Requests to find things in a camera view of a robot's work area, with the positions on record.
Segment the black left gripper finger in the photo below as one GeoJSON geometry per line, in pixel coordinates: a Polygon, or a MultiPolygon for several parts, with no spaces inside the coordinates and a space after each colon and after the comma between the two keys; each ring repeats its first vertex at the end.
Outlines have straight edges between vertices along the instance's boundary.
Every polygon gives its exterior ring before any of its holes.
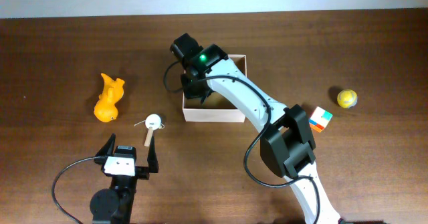
{"type": "Polygon", "coordinates": [[[157,159],[156,149],[155,149],[155,140],[153,136],[151,137],[151,140],[150,140],[147,163],[148,163],[148,171],[150,173],[158,173],[159,165],[158,165],[158,159],[157,159]]]}
{"type": "Polygon", "coordinates": [[[116,135],[111,134],[106,144],[96,153],[96,156],[112,156],[115,140],[116,140],[116,135]]]}

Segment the colourful puzzle cube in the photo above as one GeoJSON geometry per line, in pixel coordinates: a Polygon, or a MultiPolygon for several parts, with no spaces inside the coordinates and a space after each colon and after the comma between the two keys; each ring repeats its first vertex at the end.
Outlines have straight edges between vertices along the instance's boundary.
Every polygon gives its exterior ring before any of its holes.
{"type": "Polygon", "coordinates": [[[317,106],[309,118],[310,127],[316,132],[322,132],[331,121],[333,115],[325,109],[317,106]]]}

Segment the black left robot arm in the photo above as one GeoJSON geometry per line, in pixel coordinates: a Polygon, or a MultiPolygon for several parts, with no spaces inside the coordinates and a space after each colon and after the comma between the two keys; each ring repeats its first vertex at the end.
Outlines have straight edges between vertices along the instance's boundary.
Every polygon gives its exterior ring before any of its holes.
{"type": "Polygon", "coordinates": [[[137,181],[148,180],[151,173],[159,170],[154,138],[149,141],[147,166],[136,165],[135,147],[115,146],[115,140],[116,135],[112,134],[94,160],[112,180],[107,189],[96,192],[90,201],[93,223],[130,223],[137,181]]]}

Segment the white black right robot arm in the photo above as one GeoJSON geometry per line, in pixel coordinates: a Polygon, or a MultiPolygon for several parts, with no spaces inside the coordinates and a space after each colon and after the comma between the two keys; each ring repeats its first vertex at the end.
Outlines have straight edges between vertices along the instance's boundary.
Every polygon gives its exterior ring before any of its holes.
{"type": "Polygon", "coordinates": [[[244,169],[256,144],[266,167],[285,181],[275,189],[290,187],[306,223],[343,223],[320,182],[309,119],[301,106],[291,108],[268,96],[249,80],[217,45],[174,43],[171,51],[182,63],[181,76],[187,98],[206,98],[217,92],[230,101],[257,129],[258,135],[244,155],[244,169]]]}

